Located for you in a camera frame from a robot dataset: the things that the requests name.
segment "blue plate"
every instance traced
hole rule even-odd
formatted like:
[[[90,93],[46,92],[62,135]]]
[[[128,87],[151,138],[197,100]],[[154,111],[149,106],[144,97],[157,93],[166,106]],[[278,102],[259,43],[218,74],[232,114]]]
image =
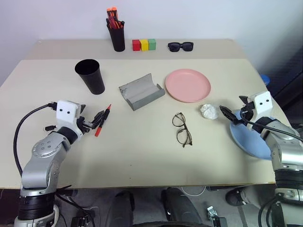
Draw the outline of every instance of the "blue plate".
[[[235,115],[241,119],[240,111],[237,111]],[[235,126],[232,122],[230,122],[230,130],[235,142],[246,153],[261,159],[271,160],[270,149],[259,133],[248,130],[243,124]]]

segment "glasses lens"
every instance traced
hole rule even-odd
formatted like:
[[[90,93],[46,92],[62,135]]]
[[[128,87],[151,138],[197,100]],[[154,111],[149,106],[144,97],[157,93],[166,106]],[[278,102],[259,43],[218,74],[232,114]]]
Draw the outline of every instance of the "glasses lens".
[[[171,52],[178,52],[180,50],[180,44],[177,43],[169,43],[169,50]]]
[[[183,50],[184,51],[192,51],[194,45],[192,43],[183,43]]]
[[[182,144],[189,144],[191,143],[191,136],[189,131],[185,129],[181,129],[177,134],[177,140],[179,143]]]
[[[183,116],[183,114],[179,113],[174,116],[174,118],[172,119],[172,123],[173,125],[180,127],[185,123],[185,117]]]

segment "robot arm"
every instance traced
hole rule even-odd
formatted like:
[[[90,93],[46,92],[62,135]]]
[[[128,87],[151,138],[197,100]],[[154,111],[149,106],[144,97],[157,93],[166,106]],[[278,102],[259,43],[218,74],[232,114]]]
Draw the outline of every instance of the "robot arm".
[[[89,128],[99,125],[104,112],[99,112],[92,122],[85,122],[80,116],[84,108],[85,105],[69,101],[57,103],[58,130],[34,145],[21,177],[16,227],[50,227],[53,224],[53,202],[61,163],[71,145],[89,132]]]
[[[270,93],[251,97],[240,96],[245,106],[241,118],[225,106],[224,116],[235,125],[244,124],[249,130],[260,133],[271,150],[272,166],[276,177],[276,202],[272,206],[273,226],[303,225],[303,144],[299,133],[277,119],[269,118],[272,111]]]

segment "eyeglasses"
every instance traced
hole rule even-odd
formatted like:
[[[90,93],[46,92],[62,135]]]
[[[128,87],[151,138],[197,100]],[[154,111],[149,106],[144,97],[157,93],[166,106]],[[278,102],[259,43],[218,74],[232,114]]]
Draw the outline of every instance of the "eyeglasses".
[[[180,129],[177,132],[177,140],[180,144],[182,144],[183,147],[185,147],[185,145],[189,144],[189,145],[193,145],[193,141],[191,138],[191,134],[188,131],[188,128],[185,124],[185,117],[183,115],[183,113],[177,113],[173,119],[172,119],[172,124],[176,127],[182,127],[184,126],[183,129]]]
[[[194,48],[194,43],[192,42],[184,42],[184,43],[169,43],[168,44],[169,50],[171,52],[178,52],[180,48],[182,48],[184,51],[192,51]]]

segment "crumpled paper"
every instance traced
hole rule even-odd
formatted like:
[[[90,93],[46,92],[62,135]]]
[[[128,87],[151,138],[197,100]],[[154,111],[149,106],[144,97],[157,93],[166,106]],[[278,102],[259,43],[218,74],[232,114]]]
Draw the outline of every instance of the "crumpled paper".
[[[211,104],[205,104],[200,109],[202,116],[206,119],[214,120],[219,116],[219,107]]]

